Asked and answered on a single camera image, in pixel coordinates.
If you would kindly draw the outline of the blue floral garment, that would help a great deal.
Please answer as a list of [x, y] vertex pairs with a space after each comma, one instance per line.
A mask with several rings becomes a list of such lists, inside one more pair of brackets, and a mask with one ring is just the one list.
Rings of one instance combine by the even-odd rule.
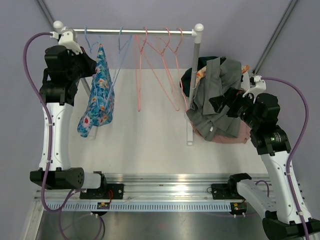
[[115, 91], [102, 45], [99, 46], [96, 56], [95, 74], [92, 76], [91, 91], [88, 104], [77, 126], [81, 137], [89, 136], [93, 127], [110, 124], [113, 120], [115, 106]]

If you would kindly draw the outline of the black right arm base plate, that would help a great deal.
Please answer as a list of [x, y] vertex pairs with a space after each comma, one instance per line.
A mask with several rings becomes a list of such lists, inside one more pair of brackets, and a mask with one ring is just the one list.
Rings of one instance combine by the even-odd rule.
[[252, 187], [245, 187], [238, 183], [212, 183], [206, 192], [212, 196], [214, 200], [235, 200], [244, 201], [247, 198], [256, 196], [257, 193]]

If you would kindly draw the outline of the pink hanger of floral skirt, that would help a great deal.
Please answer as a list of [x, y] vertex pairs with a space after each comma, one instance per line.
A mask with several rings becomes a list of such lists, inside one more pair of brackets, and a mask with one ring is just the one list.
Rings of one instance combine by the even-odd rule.
[[[167, 76], [167, 79], [168, 79], [168, 82], [169, 82], [169, 86], [170, 86], [170, 93], [171, 93], [171, 96], [173, 97], [173, 99], [169, 96], [169, 93], [165, 90], [165, 88], [164, 88], [163, 84], [161, 83], [161, 81], [159, 80], [157, 74], [156, 73], [153, 73], [153, 74], [156, 77], [158, 83], [160, 84], [162, 90], [164, 91], [166, 97], [170, 101], [170, 103], [171, 103], [172, 107], [174, 108], [174, 110], [179, 112], [180, 111], [180, 106], [179, 106], [178, 99], [177, 99], [177, 96], [176, 96], [176, 87], [175, 87], [172, 75], [170, 73], [170, 70], [168, 68], [168, 64], [167, 64], [166, 59], [165, 59], [166, 50], [171, 48], [170, 47], [170, 42], [171, 42], [170, 31], [169, 31], [168, 28], [165, 28], [165, 30], [167, 31], [167, 35], [168, 35], [168, 40], [164, 40], [161, 37], [159, 37], [159, 38], [155, 37], [155, 43], [156, 43], [156, 46], [157, 46], [157, 48], [155, 48], [152, 44], [150, 44], [148, 42], [148, 35], [149, 35], [148, 29], [146, 27], [144, 27], [143, 29], [145, 30], [145, 39], [144, 39], [143, 43], [147, 44], [149, 47], [151, 47], [156, 53], [158, 53], [161, 56], [161, 60], [162, 60], [162, 63], [163, 63], [163, 66], [164, 66], [164, 70], [165, 70], [165, 73], [166, 73], [166, 76]], [[160, 48], [159, 40], [162, 40], [162, 42], [164, 43], [163, 49]]]

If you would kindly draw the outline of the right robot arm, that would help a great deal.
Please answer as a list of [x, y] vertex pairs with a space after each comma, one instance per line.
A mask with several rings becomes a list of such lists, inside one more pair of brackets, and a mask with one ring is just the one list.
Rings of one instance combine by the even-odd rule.
[[310, 235], [319, 233], [320, 221], [306, 208], [289, 160], [293, 150], [288, 136], [277, 124], [278, 98], [269, 93], [254, 95], [231, 87], [209, 102], [218, 113], [229, 108], [228, 117], [240, 118], [249, 126], [251, 142], [265, 165], [275, 200], [262, 193], [247, 173], [229, 177], [228, 195], [241, 196], [254, 208], [270, 240], [309, 239]]

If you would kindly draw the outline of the blue wire hanger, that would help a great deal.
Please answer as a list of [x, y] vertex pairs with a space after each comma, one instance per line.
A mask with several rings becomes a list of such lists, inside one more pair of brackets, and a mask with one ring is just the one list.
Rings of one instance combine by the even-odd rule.
[[93, 47], [98, 45], [96, 54], [95, 74], [92, 76], [90, 106], [95, 106], [99, 111], [109, 113], [110, 103], [112, 98], [112, 80], [109, 66], [106, 59], [104, 46], [99, 42], [90, 43], [88, 39], [88, 28], [84, 28], [84, 36], [89, 47], [89, 52], [92, 54]]
[[111, 85], [112, 90], [115, 87], [120, 70], [122, 69], [124, 60], [127, 56], [127, 52], [128, 52], [129, 46], [132, 41], [132, 35], [130, 35], [124, 43], [121, 43], [121, 37], [123, 35], [123, 30], [124, 30], [124, 28], [121, 27], [121, 29], [119, 30], [119, 34], [118, 34], [118, 55], [117, 55], [116, 66], [115, 66], [115, 70], [114, 70], [114, 74], [113, 74], [113, 78], [112, 78], [112, 85]]

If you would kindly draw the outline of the grey skirt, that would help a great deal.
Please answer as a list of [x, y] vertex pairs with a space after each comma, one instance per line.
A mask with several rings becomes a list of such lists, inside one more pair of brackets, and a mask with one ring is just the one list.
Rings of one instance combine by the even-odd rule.
[[193, 91], [186, 115], [199, 134], [212, 141], [216, 136], [236, 138], [241, 120], [227, 116], [225, 93], [241, 88], [242, 64], [238, 60], [218, 57], [206, 62], [205, 76]]

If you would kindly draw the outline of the orange floral skirt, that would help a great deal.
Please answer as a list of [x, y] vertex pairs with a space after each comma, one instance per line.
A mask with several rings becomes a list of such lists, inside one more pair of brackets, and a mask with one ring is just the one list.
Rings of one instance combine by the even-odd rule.
[[[244, 75], [246, 72], [248, 72], [248, 70], [250, 69], [250, 67], [248, 65], [244, 65], [241, 67], [241, 74]], [[206, 76], [206, 70], [207, 67], [204, 66], [202, 67], [200, 70], [197, 71], [196, 74], [196, 84], [198, 84], [200, 82], [200, 80]]]

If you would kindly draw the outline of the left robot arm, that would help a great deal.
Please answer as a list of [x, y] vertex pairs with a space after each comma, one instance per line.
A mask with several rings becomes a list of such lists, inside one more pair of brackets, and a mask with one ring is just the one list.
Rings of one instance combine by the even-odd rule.
[[93, 60], [86, 52], [75, 54], [65, 46], [55, 45], [45, 50], [44, 60], [47, 67], [39, 91], [44, 102], [43, 156], [38, 169], [30, 172], [29, 179], [47, 190], [83, 190], [82, 199], [102, 199], [109, 191], [104, 174], [71, 166], [69, 128], [78, 82], [82, 78], [92, 77], [92, 87], [78, 133], [87, 137], [92, 127], [112, 120], [105, 105], [111, 78], [104, 48], [99, 46]]

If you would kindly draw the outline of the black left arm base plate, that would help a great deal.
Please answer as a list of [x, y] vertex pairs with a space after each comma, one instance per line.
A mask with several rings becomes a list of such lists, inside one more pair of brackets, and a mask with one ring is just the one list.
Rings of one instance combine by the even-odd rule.
[[82, 200], [122, 200], [124, 195], [124, 184], [105, 183], [99, 188], [87, 189], [81, 192], [79, 198]]

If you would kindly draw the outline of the pink pleated skirt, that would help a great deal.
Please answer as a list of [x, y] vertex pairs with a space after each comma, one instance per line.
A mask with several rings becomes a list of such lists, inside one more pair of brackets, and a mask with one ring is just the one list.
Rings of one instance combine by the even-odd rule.
[[246, 144], [250, 140], [250, 127], [241, 120], [227, 120], [224, 123], [216, 121], [211, 128], [200, 128], [200, 125], [191, 124], [193, 131], [208, 142], [219, 144]]

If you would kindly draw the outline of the pink wire hanger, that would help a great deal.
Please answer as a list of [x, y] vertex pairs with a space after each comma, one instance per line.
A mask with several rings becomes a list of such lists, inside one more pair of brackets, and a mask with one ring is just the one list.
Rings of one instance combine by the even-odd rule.
[[[186, 112], [188, 110], [188, 102], [187, 102], [187, 97], [184, 93], [183, 82], [181, 80], [182, 74], [181, 74], [179, 58], [178, 58], [179, 49], [180, 49], [180, 46], [184, 40], [184, 34], [183, 34], [183, 31], [181, 28], [177, 28], [177, 30], [179, 32], [178, 35], [180, 36], [180, 40], [174, 49], [169, 44], [170, 48], [168, 48], [167, 50], [170, 50], [174, 54], [174, 57], [175, 57], [176, 70], [177, 70], [177, 74], [179, 77], [180, 95], [182, 97], [181, 104], [182, 104], [183, 111]], [[160, 49], [162, 50], [165, 44], [162, 42], [162, 40], [159, 40], [159, 44], [160, 44]], [[178, 88], [175, 83], [174, 83], [174, 86], [175, 86], [175, 94], [176, 94], [176, 97], [178, 100], [178, 105], [180, 107], [180, 99], [178, 98]]]

